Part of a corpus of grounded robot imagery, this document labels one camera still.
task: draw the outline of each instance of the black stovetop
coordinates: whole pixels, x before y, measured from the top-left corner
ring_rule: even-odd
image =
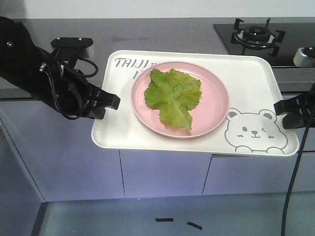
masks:
[[[244,22],[240,24],[240,28],[244,29],[249,26],[264,27],[265,25],[266,23],[250,24],[250,22]],[[234,24],[215,24],[214,27],[228,53],[230,55],[242,55],[243,46],[231,43],[232,34],[236,31],[233,28]],[[315,45],[315,23],[272,23],[271,19],[268,29],[274,32],[276,30],[285,31],[283,41],[277,44],[279,46],[278,54],[275,57],[269,55],[273,52],[273,48],[263,50],[246,48],[243,55],[261,57],[268,61],[272,67],[295,67],[293,58],[296,51],[299,48]]]

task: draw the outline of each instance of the serving tray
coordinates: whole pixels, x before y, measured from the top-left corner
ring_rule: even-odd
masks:
[[[166,61],[200,65],[224,83],[230,107],[215,130],[176,139],[152,131],[138,119],[130,102],[134,81],[142,71]],[[106,109],[104,119],[94,121],[92,140],[102,148],[290,156],[299,147],[295,130],[285,130],[283,116],[275,115],[273,104],[282,95],[271,66],[258,57],[116,51],[108,59],[102,89],[121,98],[117,111]]]

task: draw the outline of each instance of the gray floor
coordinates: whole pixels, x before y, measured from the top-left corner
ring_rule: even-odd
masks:
[[[49,203],[39,235],[279,236],[283,204],[281,194]],[[286,232],[315,234],[315,193],[292,195]]]

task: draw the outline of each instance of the bear face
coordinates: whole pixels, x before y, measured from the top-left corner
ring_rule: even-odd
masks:
[[[277,116],[272,111],[261,110],[256,113],[241,113],[230,108],[228,124],[225,131],[226,141],[235,150],[249,149],[254,151],[279,150],[287,146],[288,139],[276,124]]]

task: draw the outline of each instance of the cabinet door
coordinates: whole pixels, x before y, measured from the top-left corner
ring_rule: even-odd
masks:
[[[205,195],[286,192],[297,154],[212,158]],[[315,153],[303,153],[293,191],[315,190]]]
[[[119,152],[92,142],[93,120],[39,101],[1,102],[0,115],[46,201],[124,197]]]
[[[211,155],[121,150],[127,198],[202,195]]]

